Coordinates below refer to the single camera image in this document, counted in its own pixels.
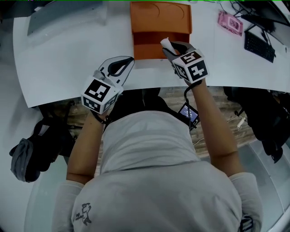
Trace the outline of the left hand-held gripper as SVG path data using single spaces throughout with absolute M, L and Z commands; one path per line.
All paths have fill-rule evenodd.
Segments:
M 134 64 L 135 60 L 131 56 L 117 56 L 105 60 L 86 79 L 81 93 L 82 105 L 98 114 L 106 112 L 122 94 L 121 85 L 124 85 Z M 105 75 L 110 75 L 115 82 Z

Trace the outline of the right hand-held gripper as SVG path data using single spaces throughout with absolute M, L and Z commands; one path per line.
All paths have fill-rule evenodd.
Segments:
M 162 48 L 165 57 L 171 61 L 175 74 L 187 84 L 194 84 L 208 76 L 205 56 L 190 43 L 174 41 L 172 47 L 179 52 L 174 54 L 167 48 Z

